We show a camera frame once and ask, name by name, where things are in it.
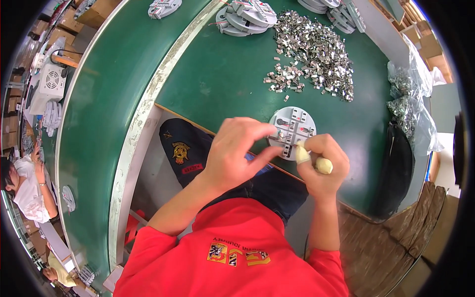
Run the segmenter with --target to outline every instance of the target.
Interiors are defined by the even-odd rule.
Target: red label patch
[[[185,167],[181,170],[181,173],[182,174],[187,174],[187,173],[190,173],[192,171],[197,171],[197,170],[200,170],[200,169],[203,169],[203,165],[201,163]]]

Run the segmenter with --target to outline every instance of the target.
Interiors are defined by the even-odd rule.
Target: power cord
[[[55,61],[53,61],[53,54],[57,51],[64,51],[64,52],[68,52],[68,53],[73,53],[73,54],[78,54],[78,55],[83,55],[84,53],[79,53],[79,52],[75,52],[73,50],[67,50],[67,49],[63,49],[63,48],[60,48],[60,49],[55,49],[51,52],[51,55],[49,55],[49,60],[51,61],[51,63],[57,65],[57,66],[63,66],[64,64],[63,63],[57,63]]]

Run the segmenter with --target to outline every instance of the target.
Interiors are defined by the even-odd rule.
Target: wire
[[[54,54],[55,52],[57,52],[57,51],[60,51],[60,50],[62,50],[62,51],[64,51],[64,52],[68,52],[68,53],[73,53],[73,54],[79,54],[79,55],[83,55],[83,54],[84,54],[84,53],[79,53],[79,52],[75,52],[75,51],[73,51],[73,50],[67,50],[67,49],[62,49],[62,48],[60,48],[60,49],[55,49],[55,50],[53,50],[53,51],[51,52],[51,55],[49,55],[49,60],[51,61],[51,63],[53,63],[53,64],[55,64],[55,65],[58,65],[58,66],[63,66],[63,65],[65,65],[65,64],[63,64],[63,63],[58,63],[58,62],[53,61],[53,54]]]
[[[304,261],[305,261],[305,256],[307,254],[307,243],[308,243],[308,233],[307,233],[307,238],[305,239],[305,245],[304,245]]]

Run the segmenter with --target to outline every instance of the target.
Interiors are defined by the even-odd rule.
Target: ventilation fan grille
[[[57,88],[59,84],[59,75],[56,71],[50,71],[48,75],[46,75],[46,86],[50,89]]]

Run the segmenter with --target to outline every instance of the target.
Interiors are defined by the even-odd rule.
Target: black bag
[[[406,197],[414,174],[411,145],[396,121],[390,121],[381,166],[380,181],[369,214],[376,220],[387,220]]]

